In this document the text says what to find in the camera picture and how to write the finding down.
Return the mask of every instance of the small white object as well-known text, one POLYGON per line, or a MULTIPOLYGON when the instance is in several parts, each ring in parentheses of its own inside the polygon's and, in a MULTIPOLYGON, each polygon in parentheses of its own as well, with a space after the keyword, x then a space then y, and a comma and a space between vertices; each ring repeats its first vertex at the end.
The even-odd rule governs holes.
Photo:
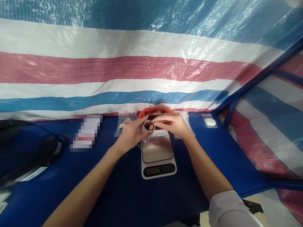
POLYGON ((205 124, 209 125, 209 126, 214 126, 216 125, 216 121, 214 119, 211 118, 205 118, 204 119, 205 124))
POLYGON ((130 118, 125 118, 124 121, 123 121, 123 123, 126 123, 126 124, 128 124, 128 123, 130 123, 130 122, 131 122, 131 119, 130 119, 130 118))
POLYGON ((120 128, 124 128, 125 126, 126 126, 125 123, 121 123, 121 124, 119 125, 119 129, 120 129, 120 128))

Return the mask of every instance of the blue stripe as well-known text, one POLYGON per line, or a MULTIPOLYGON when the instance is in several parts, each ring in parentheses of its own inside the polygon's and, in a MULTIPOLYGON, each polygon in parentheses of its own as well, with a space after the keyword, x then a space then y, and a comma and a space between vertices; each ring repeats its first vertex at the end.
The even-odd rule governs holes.
POLYGON ((303 112, 255 86, 243 98, 262 112, 294 145, 303 151, 303 112))
POLYGON ((40 97, 0 99, 0 112, 22 110, 74 111, 102 104, 150 103, 179 104, 186 101, 215 102, 228 96, 227 91, 201 90, 194 93, 158 91, 104 92, 89 97, 40 97))
POLYGON ((288 49, 303 9, 283 0, 0 1, 0 18, 113 30, 149 30, 288 49))

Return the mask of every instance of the red stripe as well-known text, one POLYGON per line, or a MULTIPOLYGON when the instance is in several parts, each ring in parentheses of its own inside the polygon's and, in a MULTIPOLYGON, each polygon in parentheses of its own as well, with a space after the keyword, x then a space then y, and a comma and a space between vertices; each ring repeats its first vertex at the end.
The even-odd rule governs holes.
POLYGON ((277 189, 284 206, 289 209, 297 221, 303 226, 303 192, 277 189))
POLYGON ((303 54, 298 54, 288 62, 283 64, 280 69, 303 77, 303 54))
POLYGON ((214 79, 247 83, 262 69, 245 62, 199 61, 172 57, 73 59, 0 53, 0 83, 78 84, 113 79, 214 79))
POLYGON ((277 178, 296 178, 261 141, 250 121, 237 110, 234 111, 231 125, 234 127, 238 143, 260 171, 277 178))

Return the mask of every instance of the tent wall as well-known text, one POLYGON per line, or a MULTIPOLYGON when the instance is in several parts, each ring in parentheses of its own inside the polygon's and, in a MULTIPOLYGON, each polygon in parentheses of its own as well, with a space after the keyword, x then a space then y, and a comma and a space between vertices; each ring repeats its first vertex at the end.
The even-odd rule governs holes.
MULTIPOLYGON (((303 77, 302 52, 280 69, 303 77)), ((227 109, 220 114, 222 122, 227 109)), ((303 86, 269 75, 237 102, 228 131, 255 166, 272 178, 301 182, 301 191, 261 193, 269 226, 303 226, 303 86)))
POLYGON ((2 1, 0 118, 211 111, 300 37, 300 0, 2 1))

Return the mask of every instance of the white stripe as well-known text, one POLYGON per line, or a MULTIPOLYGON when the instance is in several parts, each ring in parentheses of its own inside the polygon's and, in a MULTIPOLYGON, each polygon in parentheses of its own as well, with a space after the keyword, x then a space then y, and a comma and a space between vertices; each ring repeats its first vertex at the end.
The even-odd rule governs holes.
POLYGON ((275 76, 269 76, 258 87, 268 91, 281 101, 303 111, 303 90, 275 76))
POLYGON ((303 177, 303 152, 280 132, 263 113, 244 99, 240 99, 236 110, 250 120, 252 128, 269 149, 295 174, 303 177))
POLYGON ((275 189, 261 192, 259 194, 259 198, 268 226, 301 227, 300 223, 294 218, 292 213, 283 205, 283 203, 281 203, 275 189))
POLYGON ((265 68, 284 51, 186 34, 59 26, 0 19, 0 51, 66 58, 178 57, 265 68))
MULTIPOLYGON (((212 102, 203 101, 188 101, 180 104, 166 104, 163 103, 157 106, 165 106, 169 109, 179 109, 179 108, 196 108, 196 109, 207 109, 212 102)), ((151 105, 149 103, 125 103, 125 104, 104 104, 88 107, 82 110, 76 111, 52 111, 52 110, 27 110, 18 112, 6 112, 0 113, 0 120, 3 119, 16 119, 16 120, 57 120, 57 119, 69 119, 73 114, 106 114, 106 113, 116 113, 118 110, 137 110, 141 111, 145 107, 154 107, 156 105, 151 105)))
POLYGON ((152 90, 159 92, 193 93, 200 90, 234 92, 240 84, 234 80, 216 79, 206 82, 175 81, 168 79, 116 79, 101 83, 82 84, 0 84, 0 99, 37 97, 88 97, 102 92, 133 92, 152 90))

